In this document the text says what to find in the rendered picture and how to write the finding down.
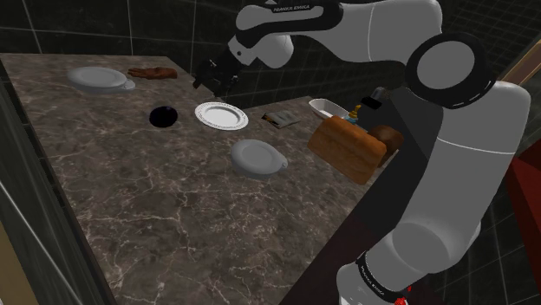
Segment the grey round lidded dish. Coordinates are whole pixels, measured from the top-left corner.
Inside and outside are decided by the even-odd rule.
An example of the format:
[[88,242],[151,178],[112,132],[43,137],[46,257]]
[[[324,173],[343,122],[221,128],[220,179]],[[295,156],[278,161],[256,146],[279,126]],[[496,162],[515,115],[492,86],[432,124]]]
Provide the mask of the grey round lidded dish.
[[234,170],[248,178],[266,179],[288,167],[288,160],[261,140],[240,140],[231,147]]
[[132,80],[111,68],[74,68],[67,72],[67,77],[74,88],[92,94],[117,94],[135,89]]

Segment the dark brown round loaf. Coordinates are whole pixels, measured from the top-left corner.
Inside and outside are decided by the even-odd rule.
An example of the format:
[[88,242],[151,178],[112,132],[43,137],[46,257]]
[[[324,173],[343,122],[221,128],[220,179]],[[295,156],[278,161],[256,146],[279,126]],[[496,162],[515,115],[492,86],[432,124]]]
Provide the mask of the dark brown round loaf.
[[404,142],[403,135],[389,126],[379,125],[373,127],[368,131],[368,134],[384,143],[387,148],[386,153],[378,165],[379,167],[382,167]]

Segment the white patterned rim plate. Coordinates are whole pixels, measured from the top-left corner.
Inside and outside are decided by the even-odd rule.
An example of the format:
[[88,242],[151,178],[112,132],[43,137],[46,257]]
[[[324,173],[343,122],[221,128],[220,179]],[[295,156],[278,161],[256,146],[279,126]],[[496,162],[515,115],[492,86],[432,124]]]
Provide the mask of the white patterned rim plate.
[[239,108],[224,102],[205,102],[194,113],[203,124],[223,131],[243,129],[249,123],[247,115]]

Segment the black bowl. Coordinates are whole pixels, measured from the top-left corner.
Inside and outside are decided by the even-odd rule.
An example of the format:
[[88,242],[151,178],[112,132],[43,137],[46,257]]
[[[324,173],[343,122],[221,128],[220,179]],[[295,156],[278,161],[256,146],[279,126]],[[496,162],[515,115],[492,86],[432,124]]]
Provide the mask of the black bowl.
[[154,127],[171,127],[178,119],[178,113],[173,107],[156,107],[149,114],[149,122]]

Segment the blue bottle with yellow pump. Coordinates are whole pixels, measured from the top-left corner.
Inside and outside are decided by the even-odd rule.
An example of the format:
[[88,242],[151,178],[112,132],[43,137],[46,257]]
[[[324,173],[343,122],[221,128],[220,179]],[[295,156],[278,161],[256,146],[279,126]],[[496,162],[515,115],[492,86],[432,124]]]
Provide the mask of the blue bottle with yellow pump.
[[356,106],[354,107],[354,109],[353,109],[352,111],[350,111],[350,112],[348,113],[347,116],[344,117],[344,119],[345,119],[347,122],[349,122],[349,123],[351,123],[351,124],[353,124],[353,125],[356,125],[356,124],[357,124],[357,121],[358,121],[358,112],[359,112],[359,110],[360,110],[361,107],[362,107],[361,104],[356,105]]

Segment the white oval dish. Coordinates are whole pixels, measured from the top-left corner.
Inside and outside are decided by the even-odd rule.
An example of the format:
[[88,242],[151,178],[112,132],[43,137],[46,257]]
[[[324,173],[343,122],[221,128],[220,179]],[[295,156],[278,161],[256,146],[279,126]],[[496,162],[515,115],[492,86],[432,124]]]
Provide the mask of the white oval dish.
[[309,106],[313,113],[323,120],[331,118],[332,116],[346,118],[349,115],[347,110],[324,98],[311,100]]

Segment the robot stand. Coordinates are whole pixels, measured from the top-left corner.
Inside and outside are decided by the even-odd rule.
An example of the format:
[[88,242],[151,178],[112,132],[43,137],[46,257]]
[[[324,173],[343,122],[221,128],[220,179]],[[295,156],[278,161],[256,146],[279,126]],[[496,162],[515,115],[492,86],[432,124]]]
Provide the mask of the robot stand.
[[340,297],[350,305],[382,303],[355,260],[397,225],[427,168],[442,116],[442,107],[404,87],[361,116],[362,127],[392,127],[404,142],[278,305],[339,305]]

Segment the grey folded cloth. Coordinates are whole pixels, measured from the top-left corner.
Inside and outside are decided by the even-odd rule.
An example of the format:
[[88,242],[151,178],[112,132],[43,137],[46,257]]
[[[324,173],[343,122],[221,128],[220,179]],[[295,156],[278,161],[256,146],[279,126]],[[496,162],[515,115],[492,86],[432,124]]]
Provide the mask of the grey folded cloth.
[[300,121],[299,118],[287,110],[265,113],[262,119],[270,122],[278,129],[294,125]]

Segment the brown bread loaf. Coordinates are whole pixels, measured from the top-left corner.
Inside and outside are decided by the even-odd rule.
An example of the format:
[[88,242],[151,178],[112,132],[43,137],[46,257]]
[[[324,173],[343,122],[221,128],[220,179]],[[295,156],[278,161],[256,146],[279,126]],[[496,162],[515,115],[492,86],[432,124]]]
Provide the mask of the brown bread loaf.
[[307,147],[358,185],[369,181],[387,152],[383,142],[337,116],[320,124]]

